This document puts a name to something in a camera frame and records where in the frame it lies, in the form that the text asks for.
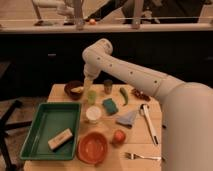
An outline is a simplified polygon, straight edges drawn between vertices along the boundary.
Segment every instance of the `green plastic tray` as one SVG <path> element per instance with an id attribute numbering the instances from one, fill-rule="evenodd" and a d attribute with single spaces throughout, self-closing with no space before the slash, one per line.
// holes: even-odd
<path id="1" fill-rule="evenodd" d="M 77 146 L 80 103 L 41 103 L 21 149 L 22 160 L 72 160 Z M 70 128 L 73 137 L 56 151 L 48 141 Z"/>

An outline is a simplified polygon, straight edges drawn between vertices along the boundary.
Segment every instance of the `bowl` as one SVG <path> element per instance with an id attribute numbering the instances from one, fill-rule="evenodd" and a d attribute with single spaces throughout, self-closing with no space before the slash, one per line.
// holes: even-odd
<path id="1" fill-rule="evenodd" d="M 64 91 L 72 100 L 79 100 L 81 96 L 83 95 L 83 90 L 78 92 L 73 90 L 75 88 L 82 88 L 82 87 L 83 87 L 83 82 L 78 80 L 72 80 L 65 85 Z"/>
<path id="2" fill-rule="evenodd" d="M 78 158 L 87 164 L 100 164 L 106 158 L 108 142 L 99 132 L 90 132 L 78 143 Z"/>

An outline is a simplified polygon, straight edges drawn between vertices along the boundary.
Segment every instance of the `fork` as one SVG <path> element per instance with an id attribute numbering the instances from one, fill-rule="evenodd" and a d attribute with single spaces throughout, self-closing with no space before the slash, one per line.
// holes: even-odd
<path id="1" fill-rule="evenodd" d="M 135 159 L 148 159 L 148 160 L 156 160 L 156 161 L 160 161 L 161 157 L 145 157 L 145 156 L 141 156 L 135 153 L 129 153 L 129 152 L 125 152 L 125 157 L 130 159 L 130 160 L 135 160 Z"/>

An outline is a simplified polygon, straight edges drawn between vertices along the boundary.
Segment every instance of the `orange bowl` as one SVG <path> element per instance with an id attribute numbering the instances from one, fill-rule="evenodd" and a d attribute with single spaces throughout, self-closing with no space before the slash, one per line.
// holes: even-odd
<path id="1" fill-rule="evenodd" d="M 78 158 L 88 164 L 102 163 L 107 152 L 107 139 L 99 132 L 90 132 L 78 143 Z"/>
<path id="2" fill-rule="evenodd" d="M 76 88 L 76 87 L 80 87 L 80 86 L 83 86 L 83 82 L 81 81 L 78 81 L 78 80 L 73 80 L 73 81 L 70 81 L 68 82 L 65 87 L 64 87 L 64 91 L 65 93 L 73 100 L 79 100 L 83 94 L 83 92 L 81 93 L 76 93 L 76 92 L 72 92 L 71 90 L 73 88 Z"/>

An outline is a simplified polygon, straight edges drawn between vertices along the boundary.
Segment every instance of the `cabinet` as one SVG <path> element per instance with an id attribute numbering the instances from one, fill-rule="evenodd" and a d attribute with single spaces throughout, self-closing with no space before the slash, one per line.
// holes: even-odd
<path id="1" fill-rule="evenodd" d="M 82 51 L 100 38 L 113 56 L 166 72 L 184 81 L 213 86 L 211 31 L 134 33 L 0 34 L 0 61 L 11 61 L 0 80 L 4 98 L 48 95 L 52 84 L 83 80 Z M 95 80 L 111 78 L 101 73 Z"/>

